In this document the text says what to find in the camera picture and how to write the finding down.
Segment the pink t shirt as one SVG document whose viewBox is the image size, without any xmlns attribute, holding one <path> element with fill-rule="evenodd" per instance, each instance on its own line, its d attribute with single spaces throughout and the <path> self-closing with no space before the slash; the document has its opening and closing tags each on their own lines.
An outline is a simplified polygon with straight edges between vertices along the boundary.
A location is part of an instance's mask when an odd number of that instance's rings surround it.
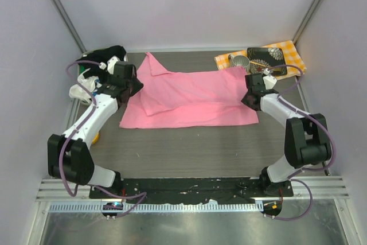
<svg viewBox="0 0 367 245">
<path fill-rule="evenodd" d="M 242 104 L 246 71 L 171 72 L 151 53 L 137 70 L 144 87 L 128 101 L 123 129 L 177 129 L 195 126 L 245 126 L 259 122 Z"/>
</svg>

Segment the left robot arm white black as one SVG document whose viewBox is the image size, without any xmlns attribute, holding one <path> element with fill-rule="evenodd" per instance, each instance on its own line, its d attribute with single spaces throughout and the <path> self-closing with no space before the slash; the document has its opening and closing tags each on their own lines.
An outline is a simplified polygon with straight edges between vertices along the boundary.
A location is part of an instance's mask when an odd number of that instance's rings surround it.
<svg viewBox="0 0 367 245">
<path fill-rule="evenodd" d="M 92 65 L 101 70 L 105 78 L 96 91 L 76 82 L 92 102 L 69 129 L 61 135 L 49 137 L 48 174 L 61 179 L 72 197 L 76 196 L 77 190 L 70 189 L 70 182 L 76 186 L 88 185 L 93 198 L 100 198 L 104 193 L 111 199 L 121 199 L 123 180 L 120 173 L 95 165 L 89 150 L 106 121 L 136 95 L 143 84 L 137 78 L 136 66 L 126 61 L 94 61 Z"/>
</svg>

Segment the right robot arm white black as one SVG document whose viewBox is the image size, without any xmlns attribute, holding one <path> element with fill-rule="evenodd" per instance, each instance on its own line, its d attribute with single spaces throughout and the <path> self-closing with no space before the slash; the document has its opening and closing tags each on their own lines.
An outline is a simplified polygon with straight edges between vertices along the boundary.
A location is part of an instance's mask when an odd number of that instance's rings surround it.
<svg viewBox="0 0 367 245">
<path fill-rule="evenodd" d="M 259 189 L 265 196 L 275 196 L 301 170 L 332 162 L 334 145 L 326 118 L 290 104 L 274 89 L 273 80 L 273 76 L 261 73 L 247 75 L 247 93 L 241 100 L 250 109 L 272 116 L 285 128 L 283 156 L 259 176 Z"/>
</svg>

